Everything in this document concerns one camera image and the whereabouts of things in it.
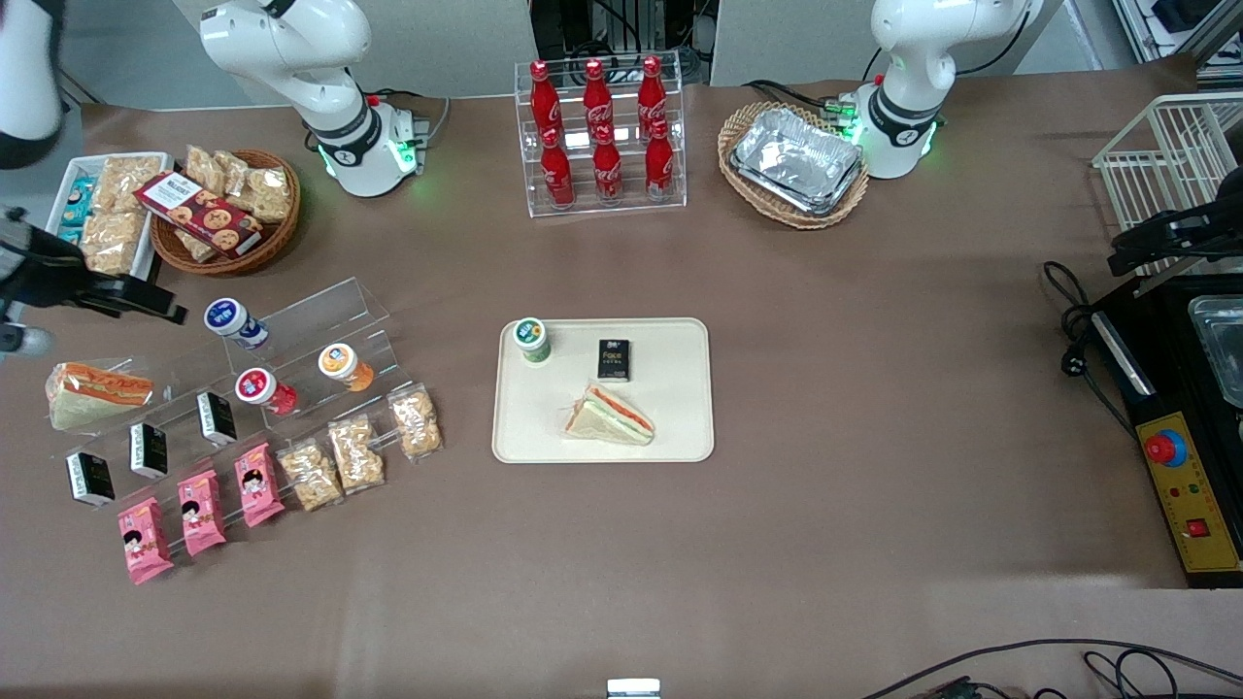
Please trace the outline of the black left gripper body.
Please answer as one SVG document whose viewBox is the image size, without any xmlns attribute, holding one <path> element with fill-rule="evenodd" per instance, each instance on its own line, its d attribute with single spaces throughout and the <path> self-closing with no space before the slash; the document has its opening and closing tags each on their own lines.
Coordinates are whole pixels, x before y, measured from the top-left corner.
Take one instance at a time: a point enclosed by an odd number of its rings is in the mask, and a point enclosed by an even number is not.
<svg viewBox="0 0 1243 699">
<path fill-rule="evenodd" d="M 1181 256 L 1241 256 L 1241 194 L 1231 194 L 1188 211 L 1168 213 L 1163 216 L 1161 248 Z"/>
</svg>

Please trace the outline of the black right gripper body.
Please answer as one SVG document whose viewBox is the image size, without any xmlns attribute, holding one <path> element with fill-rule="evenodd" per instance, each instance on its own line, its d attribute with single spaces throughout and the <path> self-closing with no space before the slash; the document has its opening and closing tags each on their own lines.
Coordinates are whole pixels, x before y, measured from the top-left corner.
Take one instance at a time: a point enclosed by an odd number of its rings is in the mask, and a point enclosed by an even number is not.
<svg viewBox="0 0 1243 699">
<path fill-rule="evenodd" d="M 34 228 L 2 234 L 2 313 L 12 303 L 124 313 L 113 292 L 116 279 L 89 270 L 57 236 Z"/>
</svg>

